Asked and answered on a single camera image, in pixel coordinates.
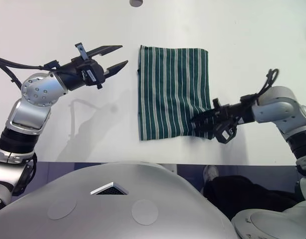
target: white sneaker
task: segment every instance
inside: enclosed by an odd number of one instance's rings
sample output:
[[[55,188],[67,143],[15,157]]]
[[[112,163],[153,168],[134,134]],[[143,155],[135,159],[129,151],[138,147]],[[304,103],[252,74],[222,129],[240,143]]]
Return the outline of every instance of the white sneaker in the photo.
[[[206,165],[203,170],[204,183],[212,181],[214,178],[219,176],[218,169],[215,165]]]

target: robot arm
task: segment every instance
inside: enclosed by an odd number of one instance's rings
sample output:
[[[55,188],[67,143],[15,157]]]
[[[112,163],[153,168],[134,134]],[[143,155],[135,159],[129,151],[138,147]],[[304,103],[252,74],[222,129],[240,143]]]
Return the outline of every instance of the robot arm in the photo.
[[[58,99],[68,90],[84,85],[102,88],[108,77],[117,74],[127,64],[127,61],[121,62],[104,72],[92,59],[122,46],[101,46],[89,52],[81,43],[76,47],[81,54],[79,57],[64,66],[52,61],[43,67],[50,69],[49,73],[33,74],[19,85],[22,97],[14,104],[0,137],[0,209],[10,203],[12,195],[23,193],[33,179],[37,162],[34,147],[50,117],[51,107]],[[1,65],[5,69],[6,66],[28,67],[0,58]]]
[[[221,143],[235,137],[239,124],[273,122],[295,155],[299,173],[306,176],[306,106],[297,102],[290,89],[272,87],[278,72],[270,70],[263,89],[241,97],[238,104],[221,106],[214,99],[214,109],[195,115],[192,122],[196,131],[212,132]]]

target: striped towel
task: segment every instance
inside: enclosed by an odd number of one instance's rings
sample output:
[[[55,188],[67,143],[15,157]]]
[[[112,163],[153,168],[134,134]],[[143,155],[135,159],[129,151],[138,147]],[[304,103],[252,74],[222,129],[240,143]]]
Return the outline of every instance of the striped towel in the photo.
[[[193,135],[190,119],[210,109],[207,51],[141,46],[139,130],[141,140]]]

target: white tabletop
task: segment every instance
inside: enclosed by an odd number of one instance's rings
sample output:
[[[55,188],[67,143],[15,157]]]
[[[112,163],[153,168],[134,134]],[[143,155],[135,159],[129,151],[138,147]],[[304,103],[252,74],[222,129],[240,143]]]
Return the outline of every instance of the white tabletop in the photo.
[[[306,0],[0,0],[0,57],[42,65],[68,63],[101,45],[124,47],[95,59],[109,67],[129,60],[103,89],[82,87],[59,99],[36,145],[38,160],[149,161],[186,164],[294,165],[272,123],[238,127],[227,145],[197,137],[139,141],[139,46],[204,48],[210,98],[235,104],[257,92],[269,68],[276,85],[306,104]],[[24,81],[36,71],[15,70]],[[0,70],[0,133],[20,92]]]

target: person's leg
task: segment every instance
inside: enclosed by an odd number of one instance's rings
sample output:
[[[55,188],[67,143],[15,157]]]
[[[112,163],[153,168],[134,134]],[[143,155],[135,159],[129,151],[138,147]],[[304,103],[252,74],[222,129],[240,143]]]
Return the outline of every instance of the person's leg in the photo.
[[[282,212],[297,201],[253,184],[243,176],[216,177],[207,181],[203,195],[229,219],[245,209]]]

